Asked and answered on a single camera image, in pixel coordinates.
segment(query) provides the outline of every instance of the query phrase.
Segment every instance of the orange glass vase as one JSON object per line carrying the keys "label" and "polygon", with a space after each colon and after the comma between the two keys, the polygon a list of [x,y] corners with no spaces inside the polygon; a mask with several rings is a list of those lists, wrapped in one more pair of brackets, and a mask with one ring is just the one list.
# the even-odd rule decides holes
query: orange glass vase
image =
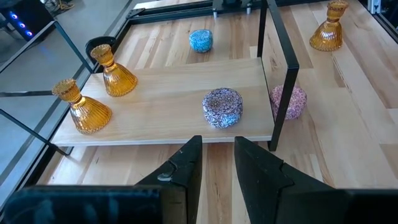
{"label": "orange glass vase", "polygon": [[339,22],[348,2],[335,0],[329,2],[327,20],[323,22],[310,38],[310,45],[321,51],[334,51],[343,45],[343,29]]}
{"label": "orange glass vase", "polygon": [[99,101],[82,96],[74,79],[57,83],[52,89],[52,94],[70,104],[72,120],[82,134],[91,134],[100,130],[111,119],[111,109]]}
{"label": "orange glass vase", "polygon": [[105,88],[110,96],[123,96],[136,87],[137,77],[123,65],[114,62],[111,46],[99,45],[90,55],[104,67]]}

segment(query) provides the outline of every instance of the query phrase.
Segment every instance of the wooden board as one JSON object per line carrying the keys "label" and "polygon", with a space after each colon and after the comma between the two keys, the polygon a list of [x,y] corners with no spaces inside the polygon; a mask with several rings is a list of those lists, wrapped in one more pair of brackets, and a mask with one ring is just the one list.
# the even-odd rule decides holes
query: wooden board
{"label": "wooden board", "polygon": [[[178,144],[194,135],[203,142],[233,142],[235,136],[268,141],[274,129],[260,58],[194,63],[135,70],[139,83],[122,97],[109,96],[102,74],[92,75],[82,94],[108,105],[111,121],[94,134],[80,134],[70,114],[52,142],[58,146]],[[232,127],[216,129],[203,115],[201,102],[212,89],[226,87],[243,98],[243,115]]]}
{"label": "wooden board", "polygon": [[[333,53],[311,48],[309,38],[326,19],[327,3],[279,8],[300,63],[297,84],[307,92],[308,104],[299,119],[284,124],[274,154],[333,187],[398,188],[398,45],[358,1],[349,0],[341,18],[343,47]],[[131,41],[124,41],[128,50],[120,59],[134,69],[161,67],[166,61],[170,65],[255,56],[258,16],[254,11],[250,16],[220,15],[216,22],[209,17],[145,24],[135,28],[141,35],[128,34]],[[215,36],[224,40],[219,42],[223,50],[196,56],[173,45],[183,35],[180,32],[212,27],[225,34]],[[239,35],[227,35],[232,32]],[[282,84],[286,64],[269,12],[264,40],[263,62],[273,87]],[[265,142],[259,145],[267,148]],[[179,147],[76,147],[43,176],[42,183],[135,184]],[[204,144],[203,158],[197,223],[249,223],[234,169],[233,144]]]}

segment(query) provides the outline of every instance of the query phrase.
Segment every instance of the purple patterned tin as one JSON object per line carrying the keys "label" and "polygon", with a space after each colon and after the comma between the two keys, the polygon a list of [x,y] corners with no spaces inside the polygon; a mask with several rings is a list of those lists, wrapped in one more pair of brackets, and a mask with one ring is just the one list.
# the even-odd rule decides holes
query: purple patterned tin
{"label": "purple patterned tin", "polygon": [[[271,102],[272,102],[272,112],[276,118],[276,114],[279,109],[280,98],[282,97],[282,90],[284,86],[280,85],[275,87],[271,91]],[[307,94],[304,90],[295,86],[293,88],[292,97],[290,98],[289,106],[287,107],[287,112],[285,119],[295,119],[298,118],[307,104]]]}
{"label": "purple patterned tin", "polygon": [[206,94],[202,101],[206,120],[215,128],[236,124],[243,113],[242,96],[230,88],[218,88]]}

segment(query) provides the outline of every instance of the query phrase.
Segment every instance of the wooden floor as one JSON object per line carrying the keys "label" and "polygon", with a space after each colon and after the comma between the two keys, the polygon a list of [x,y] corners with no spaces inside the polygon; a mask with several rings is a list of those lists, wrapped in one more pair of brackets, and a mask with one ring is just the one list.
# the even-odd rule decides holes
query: wooden floor
{"label": "wooden floor", "polygon": [[[326,18],[327,2],[280,8],[300,62],[297,84],[307,92],[308,106],[299,119],[285,123],[275,155],[333,187],[397,188],[398,45],[359,2],[349,3],[341,20],[345,43],[333,53],[316,51],[308,43]],[[217,28],[211,17],[204,22],[157,24],[160,29],[142,25],[137,29],[147,32],[124,43],[118,57],[130,69],[250,57],[256,54],[258,15],[217,18],[226,24],[218,28],[233,35],[215,37],[212,52],[199,56],[173,49],[186,46],[193,29]],[[283,82],[286,65],[267,15],[263,59],[268,84],[273,87]],[[245,20],[250,21],[248,26],[242,26]],[[239,33],[234,33],[236,26],[242,26]],[[158,35],[166,36],[157,39]],[[221,38],[224,42],[217,45]],[[224,54],[217,55],[215,50]],[[123,58],[123,51],[139,53]],[[41,183],[132,185],[178,148],[76,147],[70,157],[52,161]],[[204,145],[198,223],[249,223],[232,152],[232,144]]]}

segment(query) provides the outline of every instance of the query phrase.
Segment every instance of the electronic device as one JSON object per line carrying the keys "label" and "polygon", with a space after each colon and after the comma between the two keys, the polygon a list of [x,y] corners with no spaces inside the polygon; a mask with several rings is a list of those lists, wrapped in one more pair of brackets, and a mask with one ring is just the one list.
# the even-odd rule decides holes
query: electronic device
{"label": "electronic device", "polygon": [[[26,41],[54,20],[39,0],[0,1],[0,13]],[[49,34],[53,29],[48,29],[46,32]]]}

